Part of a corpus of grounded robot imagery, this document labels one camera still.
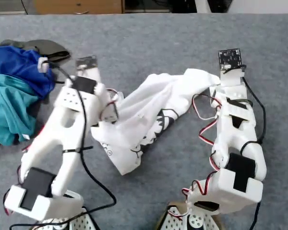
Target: white cloth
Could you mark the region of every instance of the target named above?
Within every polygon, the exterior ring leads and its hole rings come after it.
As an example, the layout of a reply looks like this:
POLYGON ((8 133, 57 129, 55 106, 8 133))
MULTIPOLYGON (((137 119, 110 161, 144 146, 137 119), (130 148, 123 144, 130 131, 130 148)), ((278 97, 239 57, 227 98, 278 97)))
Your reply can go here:
POLYGON ((113 164, 124 175, 141 163, 141 156, 161 133, 190 107, 194 94, 220 83, 200 69, 183 75, 151 74, 129 96, 117 102, 119 120, 92 127, 113 164))

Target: blue cloth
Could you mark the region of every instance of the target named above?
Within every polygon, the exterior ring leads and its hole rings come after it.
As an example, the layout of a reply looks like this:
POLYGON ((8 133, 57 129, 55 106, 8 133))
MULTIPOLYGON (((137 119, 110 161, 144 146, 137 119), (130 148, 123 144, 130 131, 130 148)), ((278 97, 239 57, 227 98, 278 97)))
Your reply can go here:
POLYGON ((32 88, 23 80, 0 74, 0 144, 11 145, 15 134, 19 141, 23 134, 34 132, 35 118, 27 114, 27 107, 37 101, 32 88))
POLYGON ((23 50, 13 46, 0 46, 0 73, 24 80, 43 99, 54 88, 51 69, 47 73, 37 70, 41 56, 33 50, 23 50))

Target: clothing pile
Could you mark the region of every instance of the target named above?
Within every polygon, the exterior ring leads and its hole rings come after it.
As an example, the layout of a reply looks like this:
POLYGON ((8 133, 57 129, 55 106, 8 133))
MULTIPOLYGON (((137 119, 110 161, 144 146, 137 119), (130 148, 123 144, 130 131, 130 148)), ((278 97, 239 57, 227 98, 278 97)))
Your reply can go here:
POLYGON ((51 61, 69 58, 61 45, 48 40, 0 43, 0 144, 11 145, 29 139, 34 133, 35 118, 27 108, 44 99, 54 88, 53 73, 39 73, 38 59, 51 61))

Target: white perforated base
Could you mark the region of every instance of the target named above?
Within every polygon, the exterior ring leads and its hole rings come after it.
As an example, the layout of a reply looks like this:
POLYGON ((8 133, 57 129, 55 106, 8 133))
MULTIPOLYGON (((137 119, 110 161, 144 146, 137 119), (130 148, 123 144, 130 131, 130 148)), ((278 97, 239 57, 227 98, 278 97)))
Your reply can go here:
MULTIPOLYGON (((169 210, 176 215, 180 214, 176 207, 171 207, 169 210)), ((195 229, 203 226, 204 230, 219 230, 219 227, 211 216, 200 212, 193 215, 186 215, 182 217, 182 220, 167 214, 160 230, 186 230, 188 217, 190 226, 195 229)))
MULTIPOLYGON (((59 223, 59 222, 64 222, 66 221, 67 218, 62 218, 62 219, 47 219, 42 221, 42 223, 59 223)), ((94 224, 90 218, 89 215, 84 215, 82 217, 79 217, 75 220, 73 220, 72 222, 70 222, 69 224, 69 228, 67 228, 67 224, 64 225, 59 225, 59 226, 44 226, 41 228, 38 228, 38 230, 96 230, 96 228, 94 227, 94 224)))
MULTIPOLYGON (((179 214, 176 207, 171 207, 169 210, 174 214, 179 214)), ((183 230, 182 221, 167 214, 160 230, 183 230)))

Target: black print on shirt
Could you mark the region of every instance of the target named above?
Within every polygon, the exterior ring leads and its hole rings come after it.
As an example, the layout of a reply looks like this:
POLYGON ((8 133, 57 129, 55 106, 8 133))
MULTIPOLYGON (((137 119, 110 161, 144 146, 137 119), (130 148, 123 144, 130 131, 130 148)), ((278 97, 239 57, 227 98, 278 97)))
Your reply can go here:
POLYGON ((131 149, 131 151, 136 153, 139 158, 178 117, 178 114, 173 109, 161 109, 157 115, 156 121, 148 131, 147 135, 143 138, 140 144, 134 149, 131 149))

